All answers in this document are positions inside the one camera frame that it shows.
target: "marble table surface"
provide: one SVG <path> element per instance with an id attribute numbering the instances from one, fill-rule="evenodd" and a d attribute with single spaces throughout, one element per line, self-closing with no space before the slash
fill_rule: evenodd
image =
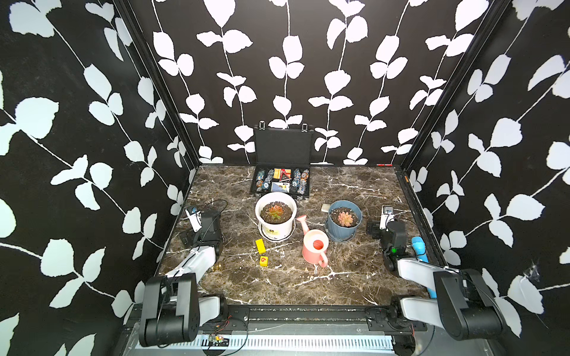
<path id="1" fill-rule="evenodd" d="M 198 283 L 200 293 L 223 293 L 230 304 L 258 305 L 386 305 L 392 296 L 428 296 L 423 286 L 392 276 L 384 267 L 379 241 L 366 235 L 368 218 L 380 220 L 382 205 L 409 210 L 393 168 L 311 167 L 311 197 L 297 202 L 297 216 L 306 214 L 309 228 L 324 229 L 323 203 L 350 200 L 363 212 L 363 222 L 353 239 L 330 242 L 326 268 L 303 259 L 299 223 L 283 242 L 264 239 L 269 265 L 259 265 L 255 240 L 260 234 L 254 213 L 258 198 L 249 193 L 253 173 L 252 166 L 201 166 L 196 173 L 185 206 L 201 207 L 212 199 L 229 203 L 221 216 L 225 236 L 218 260 L 221 269 L 204 275 Z M 413 221 L 409 212 L 401 216 Z M 178 237 L 191 227 L 185 217 L 174 230 L 161 274 L 189 253 Z M 405 222 L 408 238 L 417 236 L 417 227 Z"/>

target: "black wallpaper with white leaves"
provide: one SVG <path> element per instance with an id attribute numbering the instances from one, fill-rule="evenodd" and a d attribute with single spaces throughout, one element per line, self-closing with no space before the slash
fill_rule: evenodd
<path id="1" fill-rule="evenodd" d="M 130 3 L 201 162 L 255 163 L 253 127 L 264 120 L 308 123 L 311 162 L 336 165 L 401 162 L 490 6 Z"/>
<path id="2" fill-rule="evenodd" d="M 190 159 L 112 4 L 2 1 L 0 33 L 0 355 L 109 355 Z"/>
<path id="3" fill-rule="evenodd" d="M 570 347 L 569 26 L 569 0 L 513 1 L 408 171 L 447 262 L 493 291 L 509 355 Z"/>

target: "yellow block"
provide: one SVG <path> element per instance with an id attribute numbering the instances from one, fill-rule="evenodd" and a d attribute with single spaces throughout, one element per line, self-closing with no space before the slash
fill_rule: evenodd
<path id="1" fill-rule="evenodd" d="M 255 241 L 255 244 L 257 245 L 257 251 L 259 251 L 259 254 L 262 255 L 265 253 L 265 245 L 263 244 L 263 239 L 259 239 Z"/>

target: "pink watering can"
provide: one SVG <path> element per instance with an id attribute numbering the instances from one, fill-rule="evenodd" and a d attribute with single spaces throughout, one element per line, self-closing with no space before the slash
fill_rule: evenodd
<path id="1" fill-rule="evenodd" d="M 328 236 L 321 230 L 309 230 L 307 226 L 307 216 L 303 215 L 297 218 L 297 221 L 303 226 L 303 257 L 305 261 L 312 264 L 319 264 L 325 268 L 328 266 L 328 258 L 325 255 L 328 248 Z"/>

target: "blue handle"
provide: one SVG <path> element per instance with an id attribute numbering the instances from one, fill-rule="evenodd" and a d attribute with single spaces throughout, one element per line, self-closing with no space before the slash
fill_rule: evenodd
<path id="1" fill-rule="evenodd" d="M 426 244 L 421 237 L 416 236 L 412 238 L 412 248 L 416 252 L 416 258 L 418 260 L 429 262 L 428 257 L 426 256 Z M 437 294 L 434 290 L 428 288 L 427 292 L 429 293 L 429 297 L 431 299 L 437 299 Z"/>

